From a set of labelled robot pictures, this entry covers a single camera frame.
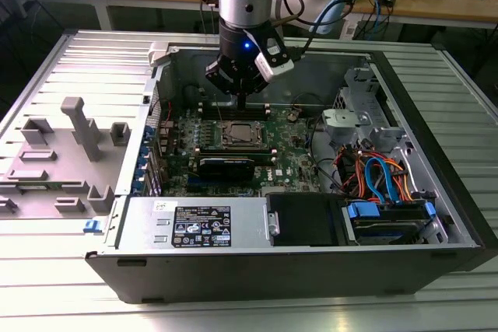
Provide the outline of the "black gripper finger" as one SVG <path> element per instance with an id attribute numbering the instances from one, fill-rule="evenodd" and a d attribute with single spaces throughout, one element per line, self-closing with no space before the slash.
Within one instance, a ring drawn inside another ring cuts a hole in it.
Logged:
<path id="1" fill-rule="evenodd" d="M 243 109 L 242 70 L 223 54 L 205 68 L 205 77 L 220 91 L 235 96 L 237 109 Z"/>
<path id="2" fill-rule="evenodd" d="M 261 92 L 268 83 L 255 65 L 250 65 L 242 78 L 242 110 L 246 109 L 247 98 Z"/>

